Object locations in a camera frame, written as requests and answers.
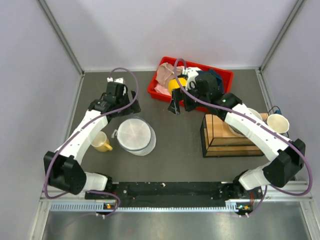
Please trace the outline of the white mesh laundry bag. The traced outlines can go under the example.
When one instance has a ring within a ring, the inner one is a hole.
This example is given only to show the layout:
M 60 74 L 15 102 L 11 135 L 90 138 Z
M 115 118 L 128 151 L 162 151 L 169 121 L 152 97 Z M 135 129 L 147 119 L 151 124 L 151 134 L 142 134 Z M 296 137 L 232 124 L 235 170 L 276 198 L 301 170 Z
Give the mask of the white mesh laundry bag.
M 140 117 L 123 121 L 111 135 L 119 145 L 135 156 L 150 154 L 157 143 L 156 133 L 148 122 Z

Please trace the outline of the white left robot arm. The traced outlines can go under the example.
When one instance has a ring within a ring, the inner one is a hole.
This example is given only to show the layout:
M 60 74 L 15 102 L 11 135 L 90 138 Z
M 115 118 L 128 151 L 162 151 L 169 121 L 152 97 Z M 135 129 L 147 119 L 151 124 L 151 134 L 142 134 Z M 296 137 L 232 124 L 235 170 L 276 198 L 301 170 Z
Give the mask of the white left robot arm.
M 124 79 L 107 78 L 106 91 L 90 103 L 71 136 L 56 151 L 48 151 L 44 155 L 45 195 L 49 195 L 48 186 L 51 186 L 64 194 L 96 191 L 102 198 L 109 198 L 114 187 L 108 183 L 108 177 L 85 172 L 81 167 L 82 159 L 94 138 L 113 118 L 140 111 L 137 93 L 128 90 Z

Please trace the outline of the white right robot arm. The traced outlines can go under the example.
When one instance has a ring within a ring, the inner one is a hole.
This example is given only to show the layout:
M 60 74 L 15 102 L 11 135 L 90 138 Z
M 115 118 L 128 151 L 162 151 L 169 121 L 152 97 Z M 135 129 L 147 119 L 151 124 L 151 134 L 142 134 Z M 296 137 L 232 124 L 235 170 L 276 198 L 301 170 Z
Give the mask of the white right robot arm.
M 233 93 L 221 92 L 211 73 L 183 71 L 174 79 L 178 86 L 171 91 L 170 112 L 180 114 L 180 101 L 184 102 L 187 112 L 200 106 L 206 107 L 211 114 L 240 131 L 269 160 L 268 164 L 246 170 L 234 180 L 233 192 L 237 197 L 245 198 L 252 189 L 268 185 L 281 192 L 306 166 L 306 145 L 302 140 L 293 141 L 277 133 Z

